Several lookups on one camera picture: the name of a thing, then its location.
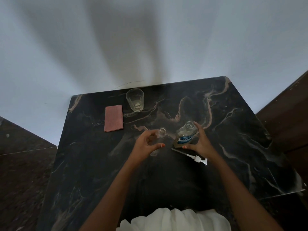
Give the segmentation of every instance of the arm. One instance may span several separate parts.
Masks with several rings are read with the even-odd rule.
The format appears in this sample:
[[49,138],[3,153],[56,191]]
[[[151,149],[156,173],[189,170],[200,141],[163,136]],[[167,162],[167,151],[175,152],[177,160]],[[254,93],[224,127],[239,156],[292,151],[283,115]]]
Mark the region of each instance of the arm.
[[218,170],[229,198],[232,211],[242,231],[283,230],[274,218],[249,193],[223,158],[211,145],[203,128],[195,122],[199,130],[199,141],[196,145],[187,144],[183,148],[192,149],[207,158]]
[[79,231],[116,230],[134,170],[152,151],[165,146],[163,143],[149,145],[156,138],[156,131],[145,131],[139,136],[124,166]]

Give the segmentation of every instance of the person's left arm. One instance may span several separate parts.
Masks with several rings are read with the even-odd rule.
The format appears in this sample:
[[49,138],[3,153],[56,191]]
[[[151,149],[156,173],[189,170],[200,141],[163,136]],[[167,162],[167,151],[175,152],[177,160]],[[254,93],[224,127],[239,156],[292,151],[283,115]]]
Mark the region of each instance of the person's left arm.
[[79,231],[116,230],[133,172],[152,151],[165,146],[163,143],[149,145],[156,138],[156,131],[145,131],[139,136],[124,166]]

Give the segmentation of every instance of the forearm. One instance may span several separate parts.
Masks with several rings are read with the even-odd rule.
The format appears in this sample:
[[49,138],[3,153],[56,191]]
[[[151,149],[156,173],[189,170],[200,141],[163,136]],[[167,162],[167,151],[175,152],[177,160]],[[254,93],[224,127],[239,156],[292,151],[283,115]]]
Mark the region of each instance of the forearm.
[[79,231],[116,230],[128,192],[129,181],[136,167],[129,159],[126,161],[102,200]]
[[219,171],[232,211],[242,231],[282,230],[275,219],[249,193],[221,156],[217,155],[212,163]]

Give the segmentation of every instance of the white wall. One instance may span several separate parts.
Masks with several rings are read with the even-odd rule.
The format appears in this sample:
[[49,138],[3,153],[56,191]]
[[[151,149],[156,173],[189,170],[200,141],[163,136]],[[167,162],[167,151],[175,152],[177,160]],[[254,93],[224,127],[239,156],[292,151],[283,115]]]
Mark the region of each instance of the white wall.
[[57,145],[72,95],[216,76],[228,76],[256,113],[308,70],[307,8],[0,0],[0,116]]

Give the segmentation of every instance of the small clear bottle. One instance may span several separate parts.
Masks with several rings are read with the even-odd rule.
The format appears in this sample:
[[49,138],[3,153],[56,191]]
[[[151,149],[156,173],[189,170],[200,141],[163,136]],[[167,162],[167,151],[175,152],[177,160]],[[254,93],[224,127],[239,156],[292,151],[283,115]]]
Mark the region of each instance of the small clear bottle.
[[186,122],[186,124],[175,133],[175,140],[173,142],[174,147],[182,147],[190,143],[197,132],[198,129],[192,121]]
[[[156,136],[157,136],[157,139],[154,141],[153,144],[159,143],[160,139],[166,136],[166,129],[165,128],[160,128],[159,131],[156,132]],[[157,149],[157,150],[151,152],[150,156],[157,156],[158,151],[159,150]]]

